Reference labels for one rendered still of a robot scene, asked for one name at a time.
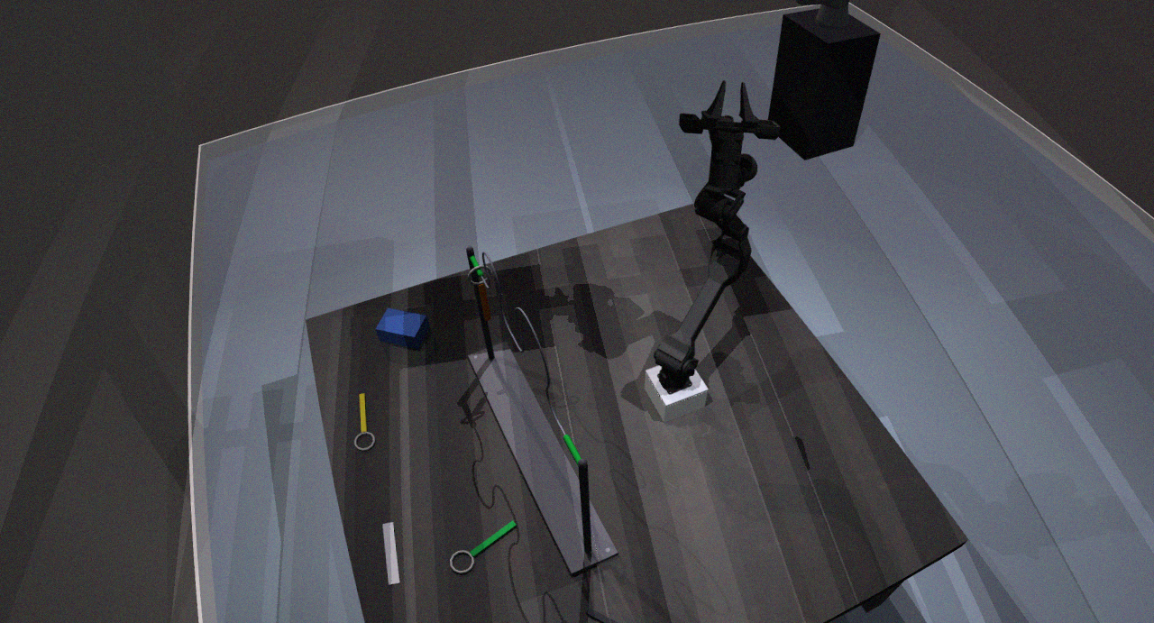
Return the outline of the orange handle with grey loop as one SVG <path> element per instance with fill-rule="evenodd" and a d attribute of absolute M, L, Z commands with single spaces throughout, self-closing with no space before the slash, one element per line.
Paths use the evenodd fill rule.
<path fill-rule="evenodd" d="M 485 265 L 480 265 L 480 267 L 485 267 Z M 485 287 L 485 282 L 472 282 L 471 280 L 471 275 L 477 269 L 479 269 L 480 267 L 473 267 L 473 269 L 471 270 L 471 272 L 467 273 L 467 280 L 470 283 L 472 283 L 472 285 L 478 285 L 479 286 L 480 299 L 481 299 L 481 303 L 482 303 L 484 312 L 485 312 L 485 320 L 486 320 L 486 322 L 488 322 L 488 320 L 490 320 L 490 306 L 488 306 L 488 297 L 487 297 L 487 291 L 486 291 L 486 287 Z M 488 275 L 490 275 L 490 267 L 487 267 L 487 270 L 488 270 Z"/>

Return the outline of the blue cube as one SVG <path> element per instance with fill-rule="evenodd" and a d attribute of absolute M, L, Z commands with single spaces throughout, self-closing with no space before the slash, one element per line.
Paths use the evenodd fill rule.
<path fill-rule="evenodd" d="M 415 312 L 387 309 L 375 330 L 380 341 L 419 350 L 429 328 L 427 316 Z"/>

